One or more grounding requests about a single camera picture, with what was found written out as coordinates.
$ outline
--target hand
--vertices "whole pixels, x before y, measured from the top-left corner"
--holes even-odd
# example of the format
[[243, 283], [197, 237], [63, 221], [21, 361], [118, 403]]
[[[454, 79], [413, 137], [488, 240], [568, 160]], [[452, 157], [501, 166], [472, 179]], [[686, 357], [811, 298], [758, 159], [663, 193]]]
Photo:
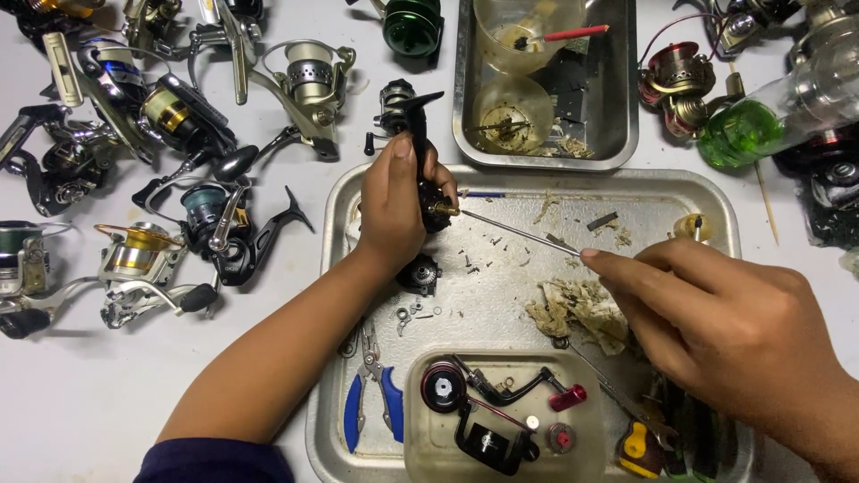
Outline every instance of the hand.
[[842, 428], [853, 425], [852, 438], [859, 424], [859, 382], [838, 362], [800, 273], [735, 260], [689, 238], [657, 243], [634, 260], [585, 249], [582, 262], [669, 378], [820, 468], [859, 477], [852, 449], [844, 454], [836, 444]]
[[[438, 162], [429, 144], [423, 177], [434, 182], [459, 206], [456, 180]], [[391, 139], [364, 175], [361, 188], [361, 239], [356, 252], [367, 254], [392, 277], [414, 260], [423, 246], [421, 208], [417, 201], [417, 158], [411, 136]]]

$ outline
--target white table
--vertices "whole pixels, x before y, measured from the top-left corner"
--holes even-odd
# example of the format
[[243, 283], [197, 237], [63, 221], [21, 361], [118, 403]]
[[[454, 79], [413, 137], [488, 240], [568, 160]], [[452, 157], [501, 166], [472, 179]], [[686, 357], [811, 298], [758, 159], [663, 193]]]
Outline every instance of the white table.
[[[454, 48], [458, 2], [444, 0], [448, 19], [441, 62], [437, 70], [412, 74], [392, 62], [392, 53], [381, 37], [375, 21], [356, 20], [348, 15], [343, 0], [269, 1], [265, 43], [283, 40], [317, 39], [332, 46], [357, 50], [356, 84], [369, 81], [360, 95], [352, 95], [338, 126], [341, 159], [334, 163], [316, 161], [307, 146], [293, 145], [281, 151], [265, 169], [261, 186], [255, 187], [253, 216], [257, 223], [280, 212], [288, 203], [283, 184], [289, 184], [302, 209], [321, 228], [326, 198], [333, 183], [347, 170], [364, 163], [364, 133], [378, 113], [378, 92], [400, 77], [414, 84], [419, 94], [444, 89], [448, 95], [428, 109], [429, 137], [438, 147], [443, 162], [461, 162], [451, 135], [450, 117], [454, 83]], [[694, 13], [691, 6], [676, 12], [672, 2], [638, 2], [638, 45], [643, 50], [650, 37], [665, 23], [680, 15]], [[369, 2], [356, 5], [375, 15]], [[197, 3], [186, 1], [183, 15], [199, 18]], [[658, 39], [655, 49], [672, 41], [695, 40], [706, 43], [699, 21], [671, 28]], [[0, 78], [0, 129], [11, 123], [20, 107], [44, 101], [39, 92], [49, 82], [49, 66], [29, 42], [19, 35], [10, 15], [0, 15], [0, 59], [5, 66]], [[784, 73], [783, 54], [788, 40], [753, 48], [736, 63], [746, 89], [751, 92]], [[242, 143], [262, 146], [288, 122], [283, 109], [271, 94], [251, 84], [248, 103], [235, 105], [232, 68], [228, 62], [206, 66], [211, 50], [198, 62], [198, 77], [210, 101], [230, 119], [230, 127]], [[279, 54], [271, 56], [282, 68]], [[185, 63], [174, 63], [174, 71], [187, 79]], [[720, 81], [714, 95], [723, 90], [727, 64], [716, 64]], [[859, 336], [855, 303], [859, 285], [838, 267], [841, 250], [808, 246], [804, 219], [794, 196], [791, 180], [781, 177], [771, 162], [764, 162], [767, 187], [781, 246], [773, 240], [766, 211], [753, 170], [722, 174], [709, 168], [690, 146], [674, 147], [662, 136], [661, 118], [640, 111], [640, 142], [627, 168], [688, 169], [713, 180], [729, 197], [740, 221], [740, 238], [746, 260], [794, 268], [811, 281], [829, 322], [838, 357], [853, 376], [859, 376]], [[87, 102], [75, 110], [73, 119], [96, 119]], [[27, 149], [41, 156], [49, 146], [48, 136], [38, 130]], [[178, 167], [169, 158], [159, 173]], [[259, 175], [256, 168], [252, 175]], [[73, 220], [79, 230], [50, 240], [53, 265], [62, 280], [94, 275], [99, 251], [108, 239], [90, 227], [95, 223], [127, 226], [139, 220], [156, 221], [130, 201], [137, 189], [154, 177], [141, 163], [119, 163], [114, 186], [98, 198], [82, 202], [59, 220]], [[43, 220], [29, 203], [24, 182], [10, 174], [0, 174], [0, 219]], [[178, 203], [171, 203], [175, 216]], [[175, 318], [169, 313], [145, 317], [128, 327], [109, 331], [100, 321], [103, 290], [92, 289], [76, 299], [56, 328], [32, 341], [0, 338], [0, 480], [25, 482], [108, 483], [130, 481], [141, 459], [155, 440], [176, 401], [192, 379], [209, 361], [248, 328], [311, 284], [319, 275], [321, 233], [310, 234], [293, 223], [277, 239], [267, 265], [252, 293], [225, 290], [227, 306], [214, 321], [198, 315]], [[187, 257], [177, 272], [180, 283], [210, 280], [212, 269], [194, 256]], [[278, 444], [291, 464], [296, 479], [317, 481], [304, 443], [305, 410], [296, 412]], [[773, 443], [767, 444], [767, 480], [809, 481], [807, 465]]]

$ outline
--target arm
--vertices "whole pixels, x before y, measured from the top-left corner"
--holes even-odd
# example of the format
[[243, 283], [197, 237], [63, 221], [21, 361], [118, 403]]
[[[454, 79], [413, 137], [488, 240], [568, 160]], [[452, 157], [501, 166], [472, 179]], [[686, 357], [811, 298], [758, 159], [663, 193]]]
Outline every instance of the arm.
[[[456, 199], [456, 183], [437, 158], [430, 150], [424, 174]], [[182, 396], [159, 442], [271, 440], [376, 293], [423, 245], [416, 170], [411, 140], [396, 137], [364, 176], [356, 249], [215, 358]]]
[[859, 481], [859, 382], [836, 358], [808, 281], [689, 238], [636, 258], [582, 250], [650, 361], [690, 394]]

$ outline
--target pliers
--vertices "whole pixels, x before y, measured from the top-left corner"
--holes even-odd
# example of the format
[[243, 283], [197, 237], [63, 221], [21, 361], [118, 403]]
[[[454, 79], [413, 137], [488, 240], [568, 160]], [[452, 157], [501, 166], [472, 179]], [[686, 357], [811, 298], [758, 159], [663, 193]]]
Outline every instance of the pliers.
[[403, 442], [403, 391], [394, 387], [391, 381], [393, 367], [385, 367], [379, 362], [379, 344], [376, 342], [375, 324], [369, 323], [370, 331], [367, 334], [367, 324], [361, 326], [361, 348], [363, 353], [363, 364], [358, 368], [355, 379], [346, 395], [346, 408], [343, 416], [343, 433], [346, 439], [346, 447], [350, 453], [355, 452], [358, 445], [358, 437], [364, 427], [363, 399], [364, 379], [372, 376], [379, 384], [382, 401], [385, 404], [385, 412], [382, 418], [385, 420], [387, 429], [393, 433], [393, 440]]

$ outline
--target dark blue sleeve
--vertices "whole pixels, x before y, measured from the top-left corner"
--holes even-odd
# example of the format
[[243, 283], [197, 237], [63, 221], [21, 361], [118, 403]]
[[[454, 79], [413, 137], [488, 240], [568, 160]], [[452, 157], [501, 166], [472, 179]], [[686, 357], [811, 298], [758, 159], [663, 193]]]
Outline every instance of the dark blue sleeve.
[[169, 439], [146, 453], [134, 483], [294, 483], [276, 446], [233, 439]]

